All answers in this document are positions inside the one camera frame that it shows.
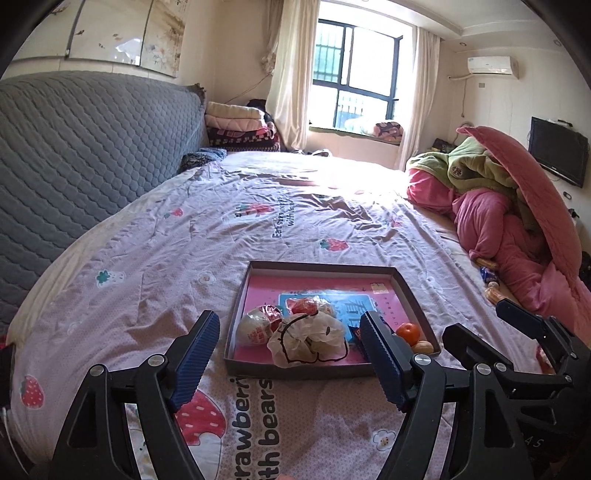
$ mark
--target green blanket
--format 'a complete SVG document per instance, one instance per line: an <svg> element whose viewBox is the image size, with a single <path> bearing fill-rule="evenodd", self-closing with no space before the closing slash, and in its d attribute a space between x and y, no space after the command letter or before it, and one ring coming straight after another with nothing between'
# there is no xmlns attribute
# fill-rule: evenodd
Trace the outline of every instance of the green blanket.
<svg viewBox="0 0 591 480"><path fill-rule="evenodd" d="M411 158L407 170L410 168L430 173L460 195L481 188L507 195L518 206L525 228L540 229L515 180L473 137L468 137L450 154L428 152Z"/></svg>

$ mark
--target headboard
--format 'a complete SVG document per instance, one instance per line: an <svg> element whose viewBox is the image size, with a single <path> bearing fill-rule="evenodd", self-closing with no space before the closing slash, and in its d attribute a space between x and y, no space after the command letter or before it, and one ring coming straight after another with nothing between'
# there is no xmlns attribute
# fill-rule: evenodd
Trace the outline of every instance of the headboard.
<svg viewBox="0 0 591 480"><path fill-rule="evenodd" d="M204 90L102 72L0 82L0 335L80 235L206 145Z"/></svg>

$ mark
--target white curtain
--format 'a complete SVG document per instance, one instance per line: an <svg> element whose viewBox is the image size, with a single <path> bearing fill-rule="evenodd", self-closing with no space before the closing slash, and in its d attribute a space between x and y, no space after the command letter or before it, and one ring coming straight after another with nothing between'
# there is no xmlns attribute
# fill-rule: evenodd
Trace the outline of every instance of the white curtain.
<svg viewBox="0 0 591 480"><path fill-rule="evenodd" d="M266 0L267 18L265 24L265 56L261 59L263 70L273 74L277 59L277 42L279 40L279 27L281 26L281 14L283 12L283 0Z"/></svg>
<svg viewBox="0 0 591 480"><path fill-rule="evenodd" d="M440 42L441 39L437 35L418 28L413 67L415 85L413 109L410 122L408 125L403 125L404 136L400 145L397 165L399 170L404 170L407 160L418 153L421 133L435 97Z"/></svg>
<svg viewBox="0 0 591 480"><path fill-rule="evenodd" d="M308 96L312 85L314 45L320 0L284 0L277 61L267 97L285 146L306 147Z"/></svg>

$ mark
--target wall-mounted television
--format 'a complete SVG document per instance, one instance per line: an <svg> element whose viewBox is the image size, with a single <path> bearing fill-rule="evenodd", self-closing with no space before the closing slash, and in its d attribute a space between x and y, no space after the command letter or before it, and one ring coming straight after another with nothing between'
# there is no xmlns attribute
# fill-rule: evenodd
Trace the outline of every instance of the wall-mounted television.
<svg viewBox="0 0 591 480"><path fill-rule="evenodd" d="M563 125L532 117L529 150L543 168L583 187L589 158L586 137Z"/></svg>

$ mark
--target cream folded blanket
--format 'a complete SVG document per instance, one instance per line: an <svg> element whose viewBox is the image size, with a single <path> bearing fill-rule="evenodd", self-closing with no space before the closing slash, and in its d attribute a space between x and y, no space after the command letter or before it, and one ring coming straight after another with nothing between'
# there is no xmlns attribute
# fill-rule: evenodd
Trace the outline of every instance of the cream folded blanket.
<svg viewBox="0 0 591 480"><path fill-rule="evenodd" d="M209 102L205 113L218 118L251 118L263 120L263 113L258 108L238 105L225 105L224 103Z"/></svg>
<svg viewBox="0 0 591 480"><path fill-rule="evenodd" d="M205 114L205 124L211 128L234 130L235 132L254 132L264 128L267 124L260 118L220 118Z"/></svg>

